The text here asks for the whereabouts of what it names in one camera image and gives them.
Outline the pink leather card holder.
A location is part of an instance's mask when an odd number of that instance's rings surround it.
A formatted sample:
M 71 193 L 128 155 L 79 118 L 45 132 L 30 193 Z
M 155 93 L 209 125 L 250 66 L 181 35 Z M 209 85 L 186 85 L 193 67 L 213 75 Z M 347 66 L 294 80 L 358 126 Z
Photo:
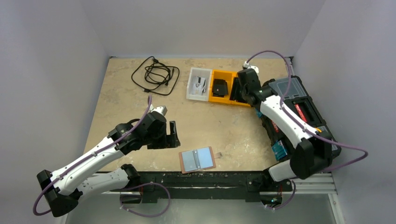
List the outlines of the pink leather card holder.
M 182 174 L 216 168 L 215 154 L 211 147 L 183 151 L 178 155 Z

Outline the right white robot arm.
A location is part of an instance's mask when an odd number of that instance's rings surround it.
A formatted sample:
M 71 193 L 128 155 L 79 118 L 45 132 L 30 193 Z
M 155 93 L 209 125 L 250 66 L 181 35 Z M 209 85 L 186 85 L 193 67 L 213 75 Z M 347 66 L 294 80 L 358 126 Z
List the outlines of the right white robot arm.
M 303 121 L 285 104 L 281 93 L 270 84 L 260 84 L 254 69 L 237 72 L 237 78 L 243 100 L 269 124 L 276 125 L 293 147 L 288 160 L 264 170 L 262 183 L 266 189 L 275 189 L 285 179 L 306 179 L 332 164 L 332 137 L 327 131 L 319 132 Z

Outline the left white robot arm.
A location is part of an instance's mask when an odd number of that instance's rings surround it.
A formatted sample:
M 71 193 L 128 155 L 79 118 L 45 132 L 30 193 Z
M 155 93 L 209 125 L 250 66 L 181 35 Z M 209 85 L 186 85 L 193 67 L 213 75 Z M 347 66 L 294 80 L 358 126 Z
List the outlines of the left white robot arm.
M 49 205 L 48 212 L 61 217 L 75 209 L 79 201 L 92 195 L 111 190 L 141 190 L 145 184 L 131 164 L 102 175 L 96 175 L 96 172 L 143 146 L 166 149 L 180 145 L 176 122 L 168 122 L 160 112 L 148 112 L 140 119 L 120 123 L 96 147 L 72 163 L 55 171 L 43 170 L 37 174 L 42 192 L 34 203 L 33 213 L 37 216 L 47 214 L 37 211 L 42 197 Z

